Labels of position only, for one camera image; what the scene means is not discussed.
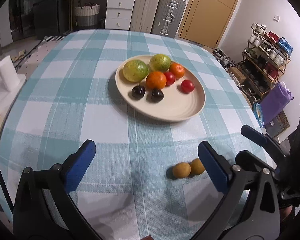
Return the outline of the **brown longan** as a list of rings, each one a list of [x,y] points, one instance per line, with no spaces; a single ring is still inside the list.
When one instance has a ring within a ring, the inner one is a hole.
[[[193,161],[191,161],[190,167],[191,167],[191,175],[192,176],[198,176],[205,171],[205,167],[199,158],[196,158]]]
[[[183,179],[190,175],[191,166],[189,163],[178,163],[172,168],[172,174],[174,178]]]

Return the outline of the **red tomato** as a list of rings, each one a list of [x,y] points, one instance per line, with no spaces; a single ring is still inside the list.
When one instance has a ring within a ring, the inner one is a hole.
[[[184,93],[191,93],[194,91],[195,86],[191,80],[183,80],[181,83],[181,88]]]
[[[164,72],[164,76],[166,77],[166,86],[171,86],[175,83],[175,75],[171,72]]]

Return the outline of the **small orange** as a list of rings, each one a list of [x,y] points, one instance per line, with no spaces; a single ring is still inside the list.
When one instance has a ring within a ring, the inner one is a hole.
[[[180,79],[185,74],[185,68],[176,62],[172,62],[169,68],[169,71],[174,75],[176,79]]]

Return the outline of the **dark plum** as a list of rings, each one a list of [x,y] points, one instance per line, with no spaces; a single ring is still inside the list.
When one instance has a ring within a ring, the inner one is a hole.
[[[160,102],[161,100],[163,100],[163,98],[164,94],[160,89],[155,88],[151,91],[151,100],[153,102]]]
[[[131,91],[132,98],[134,98],[135,100],[142,99],[145,93],[146,93],[146,88],[141,85],[135,86]]]

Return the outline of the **large orange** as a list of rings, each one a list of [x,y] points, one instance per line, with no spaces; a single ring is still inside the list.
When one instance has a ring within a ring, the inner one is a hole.
[[[146,77],[146,86],[149,89],[163,89],[166,87],[166,76],[159,71],[149,73]]]

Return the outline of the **green yellow citrus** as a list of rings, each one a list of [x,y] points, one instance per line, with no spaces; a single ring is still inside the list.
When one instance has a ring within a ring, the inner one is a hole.
[[[170,68],[171,59],[165,54],[155,54],[149,62],[152,71],[166,72]]]
[[[129,82],[138,83],[149,74],[149,67],[141,60],[130,60],[124,65],[122,71]]]

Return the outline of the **purple bag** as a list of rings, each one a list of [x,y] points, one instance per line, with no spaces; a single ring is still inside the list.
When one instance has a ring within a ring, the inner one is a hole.
[[[264,126],[269,124],[294,99],[286,84],[279,81],[261,101]]]

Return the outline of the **wooden shoe rack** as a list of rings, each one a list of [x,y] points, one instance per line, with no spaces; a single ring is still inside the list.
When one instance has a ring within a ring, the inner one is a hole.
[[[261,102],[284,75],[293,48],[284,37],[268,31],[262,23],[253,23],[251,30],[237,68],[247,79],[248,96],[253,102]]]

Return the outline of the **teal checked tablecloth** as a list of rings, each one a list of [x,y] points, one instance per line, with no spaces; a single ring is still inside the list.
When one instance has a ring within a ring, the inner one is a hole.
[[[136,55],[163,53],[198,78],[206,94],[200,114],[169,124],[126,104],[114,74]],[[25,167],[62,163],[87,139],[96,155],[71,194],[105,239],[189,239],[222,195],[207,174],[171,180],[179,162],[197,158],[201,141],[233,162],[241,150],[266,158],[243,137],[258,128],[230,76],[202,47],[181,40],[120,30],[83,30],[64,38],[22,88],[0,140],[0,169],[12,198]]]

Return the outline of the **white side table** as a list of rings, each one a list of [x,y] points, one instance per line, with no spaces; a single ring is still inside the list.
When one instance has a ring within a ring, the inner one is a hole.
[[[1,77],[0,77],[0,119],[5,120],[6,116],[8,115],[9,111],[11,110],[20,90],[25,85],[26,76],[24,74],[18,74],[19,84],[17,87],[9,92]]]

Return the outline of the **wooden door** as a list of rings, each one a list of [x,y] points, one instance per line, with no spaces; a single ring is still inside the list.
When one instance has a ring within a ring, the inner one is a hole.
[[[218,46],[238,0],[189,0],[179,37],[214,49]]]

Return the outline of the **white paper towel roll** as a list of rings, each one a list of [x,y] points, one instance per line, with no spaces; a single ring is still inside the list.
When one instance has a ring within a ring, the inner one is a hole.
[[[0,77],[9,92],[15,90],[20,83],[10,55],[0,60]]]

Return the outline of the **silver hard suitcase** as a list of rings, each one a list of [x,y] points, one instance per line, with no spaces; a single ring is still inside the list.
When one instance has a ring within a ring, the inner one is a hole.
[[[185,8],[186,0],[159,0],[151,33],[174,38]]]

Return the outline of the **black refrigerator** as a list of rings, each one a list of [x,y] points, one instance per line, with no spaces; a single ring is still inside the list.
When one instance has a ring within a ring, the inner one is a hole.
[[[58,36],[69,30],[69,2],[66,0],[33,0],[36,36]]]

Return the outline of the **woven laundry basket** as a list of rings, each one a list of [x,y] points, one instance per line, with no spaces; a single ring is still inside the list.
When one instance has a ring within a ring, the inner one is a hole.
[[[74,15],[78,27],[92,27],[98,23],[98,14],[100,5],[95,3],[86,3],[84,6],[75,7]]]

